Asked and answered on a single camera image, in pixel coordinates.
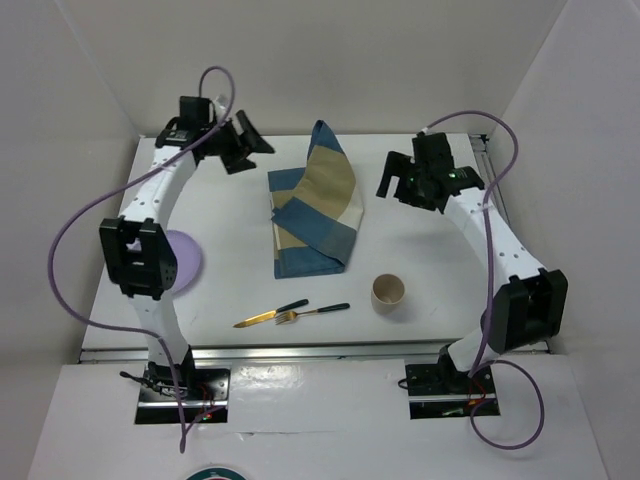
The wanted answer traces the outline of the blue and beige cloth placemat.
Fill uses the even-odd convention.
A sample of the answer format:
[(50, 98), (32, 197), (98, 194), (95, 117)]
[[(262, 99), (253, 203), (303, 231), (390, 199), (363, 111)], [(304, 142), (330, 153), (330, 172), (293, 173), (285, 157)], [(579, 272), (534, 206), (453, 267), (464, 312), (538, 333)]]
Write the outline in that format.
[(364, 216), (354, 169), (330, 126), (315, 123), (303, 167), (268, 173), (277, 279), (348, 266)]

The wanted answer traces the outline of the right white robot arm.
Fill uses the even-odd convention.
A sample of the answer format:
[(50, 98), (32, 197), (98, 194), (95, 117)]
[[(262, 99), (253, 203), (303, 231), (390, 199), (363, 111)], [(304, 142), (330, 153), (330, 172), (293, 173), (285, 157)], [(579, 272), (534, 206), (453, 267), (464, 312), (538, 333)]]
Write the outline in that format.
[(455, 165), (445, 134), (420, 133), (412, 146), (412, 155), (388, 153), (377, 196), (385, 197), (396, 179), (395, 198), (446, 217), (488, 274), (491, 303), (479, 327), (439, 352), (438, 384), (457, 392), (479, 366), (559, 333), (568, 279), (561, 270), (544, 267), (525, 249), (488, 198), (476, 170)]

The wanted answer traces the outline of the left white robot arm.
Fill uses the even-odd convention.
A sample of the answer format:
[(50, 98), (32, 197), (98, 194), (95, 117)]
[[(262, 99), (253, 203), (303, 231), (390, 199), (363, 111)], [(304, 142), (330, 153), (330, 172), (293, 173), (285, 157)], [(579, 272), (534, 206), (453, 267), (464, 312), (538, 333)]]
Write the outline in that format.
[(176, 399), (193, 394), (198, 376), (171, 293), (178, 260), (165, 232), (168, 220), (204, 158), (218, 157), (227, 173), (236, 174), (255, 168), (250, 154), (273, 151), (244, 111), (236, 120), (219, 121), (210, 99), (183, 96), (178, 116), (156, 139), (150, 178), (118, 217), (99, 227), (109, 279), (128, 298), (142, 329), (154, 334), (148, 342), (149, 380)]

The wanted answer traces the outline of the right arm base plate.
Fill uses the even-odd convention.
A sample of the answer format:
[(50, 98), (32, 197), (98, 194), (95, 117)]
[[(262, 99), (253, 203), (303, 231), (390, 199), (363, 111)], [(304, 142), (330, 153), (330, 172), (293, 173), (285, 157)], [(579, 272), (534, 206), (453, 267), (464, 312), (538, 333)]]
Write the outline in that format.
[(500, 415), (489, 367), (473, 379), (463, 374), (447, 383), (435, 364), (407, 364), (397, 385), (407, 392), (412, 420), (469, 417), (474, 408), (477, 416)]

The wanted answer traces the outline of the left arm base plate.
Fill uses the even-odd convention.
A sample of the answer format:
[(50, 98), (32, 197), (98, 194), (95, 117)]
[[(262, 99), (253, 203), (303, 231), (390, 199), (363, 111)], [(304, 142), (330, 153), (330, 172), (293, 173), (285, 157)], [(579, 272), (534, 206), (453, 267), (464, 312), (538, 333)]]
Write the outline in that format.
[[(124, 371), (120, 376), (140, 385), (134, 423), (136, 425), (179, 424), (179, 414), (171, 382), (151, 379), (147, 369), (138, 376)], [(202, 368), (196, 371), (191, 387), (180, 387), (185, 421), (190, 424), (201, 415), (201, 423), (216, 424), (228, 421), (228, 397), (231, 370)]]

